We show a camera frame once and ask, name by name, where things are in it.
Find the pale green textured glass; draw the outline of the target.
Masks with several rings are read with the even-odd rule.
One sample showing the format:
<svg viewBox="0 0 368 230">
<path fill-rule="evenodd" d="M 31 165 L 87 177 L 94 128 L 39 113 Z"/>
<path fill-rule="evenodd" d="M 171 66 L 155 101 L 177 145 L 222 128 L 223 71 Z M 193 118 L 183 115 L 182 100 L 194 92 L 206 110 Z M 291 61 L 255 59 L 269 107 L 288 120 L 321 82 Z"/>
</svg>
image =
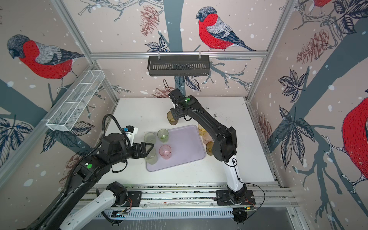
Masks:
<svg viewBox="0 0 368 230">
<path fill-rule="evenodd" d="M 148 132 L 145 134 L 144 136 L 144 142 L 145 143 L 151 143 L 151 144 L 155 144 L 156 143 L 156 135 L 153 132 Z"/>
</svg>

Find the clear green glass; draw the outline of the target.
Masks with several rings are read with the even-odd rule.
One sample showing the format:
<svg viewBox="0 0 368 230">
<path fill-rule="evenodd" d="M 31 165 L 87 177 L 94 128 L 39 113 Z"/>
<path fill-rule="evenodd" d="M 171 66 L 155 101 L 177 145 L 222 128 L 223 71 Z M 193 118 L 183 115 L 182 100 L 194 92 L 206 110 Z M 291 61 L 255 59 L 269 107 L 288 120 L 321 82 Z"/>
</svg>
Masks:
<svg viewBox="0 0 368 230">
<path fill-rule="evenodd" d="M 169 131 L 166 130 L 166 129 L 160 129 L 158 132 L 157 132 L 157 137 L 159 138 L 159 140 L 162 142 L 162 143 L 165 143 L 168 141 L 169 139 Z"/>
</svg>

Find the pale green frosted tall glass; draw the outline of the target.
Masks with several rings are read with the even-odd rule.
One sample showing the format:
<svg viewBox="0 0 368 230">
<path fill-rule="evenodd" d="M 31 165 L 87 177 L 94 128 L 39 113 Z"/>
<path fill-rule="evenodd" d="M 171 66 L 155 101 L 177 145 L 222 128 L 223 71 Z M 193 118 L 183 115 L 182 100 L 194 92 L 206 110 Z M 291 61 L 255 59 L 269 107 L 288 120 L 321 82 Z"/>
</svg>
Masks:
<svg viewBox="0 0 368 230">
<path fill-rule="evenodd" d="M 157 157 L 157 151 L 156 149 L 152 149 L 149 154 L 147 155 L 147 157 L 144 158 L 146 163 L 154 165 L 157 163 L 158 161 L 158 157 Z"/>
</svg>

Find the brown textured tall glass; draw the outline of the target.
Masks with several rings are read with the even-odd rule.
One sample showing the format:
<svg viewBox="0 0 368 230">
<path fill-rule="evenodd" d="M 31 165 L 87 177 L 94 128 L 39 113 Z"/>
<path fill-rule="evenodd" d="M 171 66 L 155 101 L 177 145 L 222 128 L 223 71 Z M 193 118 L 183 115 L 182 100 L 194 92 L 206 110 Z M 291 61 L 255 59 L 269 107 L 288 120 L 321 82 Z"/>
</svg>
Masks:
<svg viewBox="0 0 368 230">
<path fill-rule="evenodd" d="M 167 117 L 168 122 L 169 122 L 171 125 L 175 126 L 175 125 L 178 123 L 178 119 L 175 119 L 175 118 L 173 117 L 173 115 L 172 115 L 171 111 L 169 111 L 169 112 L 167 113 L 166 117 Z"/>
</svg>

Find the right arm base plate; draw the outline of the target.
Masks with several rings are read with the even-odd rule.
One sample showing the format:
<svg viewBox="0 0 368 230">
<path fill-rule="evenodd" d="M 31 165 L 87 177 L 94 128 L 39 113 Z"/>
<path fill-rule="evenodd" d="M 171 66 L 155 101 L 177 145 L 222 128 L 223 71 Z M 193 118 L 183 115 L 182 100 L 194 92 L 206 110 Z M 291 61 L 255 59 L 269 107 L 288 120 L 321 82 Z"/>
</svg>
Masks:
<svg viewBox="0 0 368 230">
<path fill-rule="evenodd" d="M 228 190 L 217 190 L 214 201 L 218 206 L 255 206 L 255 198 L 252 190 L 247 190 L 240 195 L 233 194 Z"/>
</svg>

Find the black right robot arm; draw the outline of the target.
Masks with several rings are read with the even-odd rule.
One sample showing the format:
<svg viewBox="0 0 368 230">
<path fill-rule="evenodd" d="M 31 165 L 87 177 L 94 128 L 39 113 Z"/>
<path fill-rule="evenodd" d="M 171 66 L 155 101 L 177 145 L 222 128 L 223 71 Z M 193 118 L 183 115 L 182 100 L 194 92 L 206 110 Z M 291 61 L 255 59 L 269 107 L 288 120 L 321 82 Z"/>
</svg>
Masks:
<svg viewBox="0 0 368 230">
<path fill-rule="evenodd" d="M 227 179 L 227 190 L 230 201 L 235 205 L 252 204 L 252 194 L 245 183 L 242 183 L 237 173 L 237 135 L 233 127 L 226 127 L 212 117 L 200 102 L 193 96 L 184 96 L 179 89 L 169 93 L 174 108 L 171 113 L 174 119 L 189 116 L 201 125 L 214 141 L 213 156 L 223 163 Z"/>
</svg>

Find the pink clear glass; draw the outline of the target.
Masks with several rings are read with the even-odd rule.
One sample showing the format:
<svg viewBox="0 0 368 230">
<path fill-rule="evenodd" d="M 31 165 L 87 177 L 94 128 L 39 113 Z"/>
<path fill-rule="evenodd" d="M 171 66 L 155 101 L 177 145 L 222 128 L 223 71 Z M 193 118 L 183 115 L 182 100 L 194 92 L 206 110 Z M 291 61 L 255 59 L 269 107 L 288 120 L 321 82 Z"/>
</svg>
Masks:
<svg viewBox="0 0 368 230">
<path fill-rule="evenodd" d="M 172 155 L 172 149 L 169 145 L 162 145 L 159 149 L 159 154 L 163 159 L 168 160 Z"/>
</svg>

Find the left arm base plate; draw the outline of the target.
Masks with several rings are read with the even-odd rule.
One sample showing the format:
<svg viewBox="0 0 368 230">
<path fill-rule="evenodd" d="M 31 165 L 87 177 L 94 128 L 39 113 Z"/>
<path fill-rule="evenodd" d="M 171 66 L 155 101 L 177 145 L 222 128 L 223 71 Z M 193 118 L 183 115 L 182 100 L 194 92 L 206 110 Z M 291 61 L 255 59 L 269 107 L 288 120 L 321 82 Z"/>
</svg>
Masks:
<svg viewBox="0 0 368 230">
<path fill-rule="evenodd" d="M 139 207 L 142 197 L 141 191 L 127 191 L 116 196 L 115 207 Z"/>
</svg>

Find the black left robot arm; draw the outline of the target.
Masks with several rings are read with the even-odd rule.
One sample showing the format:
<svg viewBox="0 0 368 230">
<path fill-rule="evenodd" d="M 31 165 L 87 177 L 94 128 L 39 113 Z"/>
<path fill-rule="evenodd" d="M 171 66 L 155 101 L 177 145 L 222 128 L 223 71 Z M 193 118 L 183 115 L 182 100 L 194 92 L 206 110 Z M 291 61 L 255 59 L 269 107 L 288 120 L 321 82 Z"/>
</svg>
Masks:
<svg viewBox="0 0 368 230">
<path fill-rule="evenodd" d="M 131 143 L 126 133 L 111 133 L 85 157 L 78 161 L 67 177 L 60 194 L 27 230 L 57 230 L 80 199 L 99 182 L 111 167 L 128 159 L 147 157 L 153 149 L 151 143 Z"/>
</svg>

